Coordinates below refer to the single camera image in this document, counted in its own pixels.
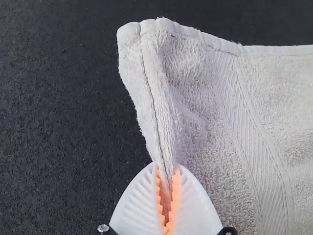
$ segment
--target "metal screw head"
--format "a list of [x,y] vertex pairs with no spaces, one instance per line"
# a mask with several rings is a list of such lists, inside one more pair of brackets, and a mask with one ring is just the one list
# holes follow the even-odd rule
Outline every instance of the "metal screw head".
[[108,230],[110,230],[110,227],[106,224],[100,224],[97,228],[98,232],[100,233],[105,233],[107,232]]

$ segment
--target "towel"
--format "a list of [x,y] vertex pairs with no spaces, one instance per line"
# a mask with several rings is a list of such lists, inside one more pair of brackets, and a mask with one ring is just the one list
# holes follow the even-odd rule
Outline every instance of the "towel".
[[313,45],[242,46],[166,18],[117,41],[163,179],[186,166],[241,235],[313,234]]

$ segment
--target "white towel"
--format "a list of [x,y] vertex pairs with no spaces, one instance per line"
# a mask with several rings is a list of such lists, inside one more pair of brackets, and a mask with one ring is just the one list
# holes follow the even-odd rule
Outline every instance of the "white towel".
[[242,46],[165,18],[117,41],[163,178],[186,166],[241,235],[313,234],[313,46]]

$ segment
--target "stitching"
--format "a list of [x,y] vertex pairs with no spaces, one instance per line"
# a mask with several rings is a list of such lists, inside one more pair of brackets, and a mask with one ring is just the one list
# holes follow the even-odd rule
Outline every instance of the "stitching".
[[150,96],[151,96],[151,99],[152,99],[152,109],[153,109],[153,112],[154,112],[154,117],[156,119],[156,133],[157,133],[158,147],[159,147],[159,150],[160,150],[160,153],[161,153],[162,164],[163,164],[163,166],[165,168],[166,178],[169,179],[170,177],[169,177],[169,175],[167,173],[168,169],[167,169],[166,164],[165,164],[164,153],[163,153],[163,150],[162,150],[162,147],[161,147],[161,137],[160,137],[160,132],[159,132],[159,125],[158,125],[158,119],[157,119],[157,111],[156,111],[155,99],[153,97],[152,88],[151,88],[151,85],[149,83],[149,79],[148,79],[148,76],[147,76],[147,73],[146,73],[146,67],[145,67],[145,64],[144,64],[142,48],[143,47],[141,47],[141,50],[140,50],[141,51],[141,64],[143,66],[143,73],[144,73],[144,76],[145,76],[145,81],[146,81],[146,84],[147,84],[147,86],[149,88],[149,93],[150,93]]

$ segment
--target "orange serrated teeth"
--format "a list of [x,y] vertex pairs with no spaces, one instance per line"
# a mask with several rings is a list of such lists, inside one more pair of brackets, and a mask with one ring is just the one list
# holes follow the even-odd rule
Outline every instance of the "orange serrated teeth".
[[156,189],[156,207],[161,223],[161,228],[163,235],[171,235],[173,233],[175,215],[177,212],[177,205],[179,201],[179,170],[176,169],[172,177],[172,201],[171,201],[171,211],[168,212],[169,222],[165,225],[165,216],[163,213],[163,205],[161,205],[161,196],[160,196],[160,170],[159,166],[156,166],[156,177],[155,177],[155,189]]

